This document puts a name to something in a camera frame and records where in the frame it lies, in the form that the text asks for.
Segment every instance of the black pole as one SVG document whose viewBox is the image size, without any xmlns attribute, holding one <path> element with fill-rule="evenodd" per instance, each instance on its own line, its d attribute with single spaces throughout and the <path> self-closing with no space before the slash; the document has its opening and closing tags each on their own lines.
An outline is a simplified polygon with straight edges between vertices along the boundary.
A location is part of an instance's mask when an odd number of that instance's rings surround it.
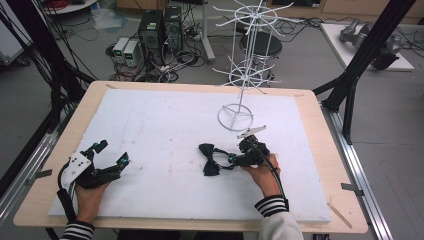
<svg viewBox="0 0 424 240">
<path fill-rule="evenodd" d="M 352 144 L 350 133 L 356 85 L 414 3 L 415 0 L 390 0 L 346 70 L 335 80 L 313 90 L 318 95 L 333 88 L 330 96 L 322 102 L 323 107 L 333 112 L 338 112 L 340 104 L 347 98 L 343 136 L 349 144 Z"/>
<path fill-rule="evenodd" d="M 6 1 L 31 37 L 40 55 L 48 62 L 50 68 L 56 71 L 57 77 L 52 76 L 52 81 L 57 81 L 57 84 L 66 91 L 69 101 L 79 102 L 84 96 L 85 90 L 81 87 L 76 74 L 69 68 L 65 56 L 34 6 L 34 3 L 31 0 Z"/>
<path fill-rule="evenodd" d="M 59 240 L 59 237 L 57 236 L 53 228 L 46 228 L 46 232 L 47 232 L 47 235 L 49 235 L 51 240 Z"/>
</svg>

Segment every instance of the power supply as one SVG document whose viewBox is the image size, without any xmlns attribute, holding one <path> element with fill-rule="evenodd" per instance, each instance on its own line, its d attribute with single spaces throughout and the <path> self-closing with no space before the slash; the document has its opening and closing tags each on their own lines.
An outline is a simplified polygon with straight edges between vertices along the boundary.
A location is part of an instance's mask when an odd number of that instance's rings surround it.
<svg viewBox="0 0 424 240">
<path fill-rule="evenodd" d="M 125 62 L 128 67 L 136 67 L 141 59 L 140 47 L 138 40 L 130 40 L 124 50 Z"/>
<path fill-rule="evenodd" d="M 115 56 L 115 61 L 117 63 L 125 63 L 124 50 L 127 46 L 127 43 L 130 39 L 127 37 L 121 37 L 113 47 L 113 55 Z"/>
<path fill-rule="evenodd" d="M 183 28 L 181 23 L 181 7 L 168 6 L 165 8 L 165 30 L 166 41 L 168 42 L 168 50 L 175 53 L 183 50 Z"/>
</svg>

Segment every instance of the person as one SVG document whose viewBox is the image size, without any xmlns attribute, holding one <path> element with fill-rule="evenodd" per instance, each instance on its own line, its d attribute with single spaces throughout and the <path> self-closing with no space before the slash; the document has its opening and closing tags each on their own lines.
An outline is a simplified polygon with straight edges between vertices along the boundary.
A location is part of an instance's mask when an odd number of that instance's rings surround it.
<svg viewBox="0 0 424 240">
<path fill-rule="evenodd" d="M 281 169 L 278 166 L 275 155 L 270 154 L 269 160 L 277 169 L 278 174 L 280 174 Z M 261 221 L 259 238 L 263 240 L 303 239 L 303 234 L 300 231 L 299 225 L 294 219 L 294 216 L 289 212 L 286 201 L 284 201 L 285 199 L 283 199 L 278 184 L 269 167 L 264 164 L 256 168 L 242 167 L 242 169 L 252 176 L 253 181 L 259 186 L 264 196 L 262 200 L 255 204 L 255 208 L 264 217 Z M 83 189 L 80 186 L 76 186 L 75 191 L 78 200 L 77 219 L 68 223 L 61 239 L 80 240 L 91 239 L 93 237 L 94 226 L 92 223 L 99 212 L 100 202 L 107 186 L 108 184 L 104 184 L 95 189 Z"/>
</svg>

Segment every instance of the forearm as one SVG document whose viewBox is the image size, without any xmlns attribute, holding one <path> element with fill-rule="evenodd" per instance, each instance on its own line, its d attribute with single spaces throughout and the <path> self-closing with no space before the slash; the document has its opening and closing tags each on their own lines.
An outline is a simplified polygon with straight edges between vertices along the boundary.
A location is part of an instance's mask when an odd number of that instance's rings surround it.
<svg viewBox="0 0 424 240">
<path fill-rule="evenodd" d="M 61 240 L 87 240 L 93 237 L 94 226 L 90 223 L 82 221 L 72 221 L 66 226 Z"/>
<path fill-rule="evenodd" d="M 260 239 L 303 239 L 299 225 L 288 211 L 286 204 L 281 195 L 274 195 L 264 198 L 255 205 L 264 216 L 259 232 Z"/>
</svg>

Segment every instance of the robotic hand device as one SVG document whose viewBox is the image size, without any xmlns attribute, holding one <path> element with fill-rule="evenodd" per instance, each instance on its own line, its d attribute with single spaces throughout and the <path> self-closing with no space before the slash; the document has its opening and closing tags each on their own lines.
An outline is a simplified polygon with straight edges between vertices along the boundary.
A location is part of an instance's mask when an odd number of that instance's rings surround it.
<svg viewBox="0 0 424 240">
<path fill-rule="evenodd" d="M 121 177 L 121 172 L 129 164 L 128 154 L 124 153 L 115 166 L 105 169 L 96 169 L 93 159 L 94 153 L 100 153 L 108 145 L 106 140 L 94 143 L 85 151 L 76 152 L 69 161 L 62 167 L 58 175 L 59 191 L 57 195 L 65 210 L 68 220 L 76 219 L 72 199 L 69 192 L 72 191 L 74 182 L 85 189 L 96 188 L 108 182 L 112 182 Z"/>
<path fill-rule="evenodd" d="M 365 41 L 365 38 L 368 36 L 374 24 L 367 23 L 365 24 L 358 34 L 356 32 L 356 26 L 359 24 L 359 19 L 356 18 L 352 23 L 347 26 L 345 29 L 340 31 L 340 41 L 350 42 L 355 47 L 360 47 Z M 396 54 L 401 50 L 401 38 L 398 35 L 392 35 L 386 41 L 386 43 L 380 48 L 379 54 L 371 62 L 377 70 L 384 70 L 388 68 L 394 61 L 399 59 Z"/>
<path fill-rule="evenodd" d="M 270 152 L 266 148 L 266 144 L 259 142 L 254 135 L 265 128 L 266 126 L 249 129 L 240 136 L 237 136 L 238 139 L 243 138 L 239 143 L 239 149 L 244 154 L 230 154 L 228 162 L 234 166 L 247 167 L 255 164 L 259 166 L 265 159 L 268 159 Z"/>
</svg>

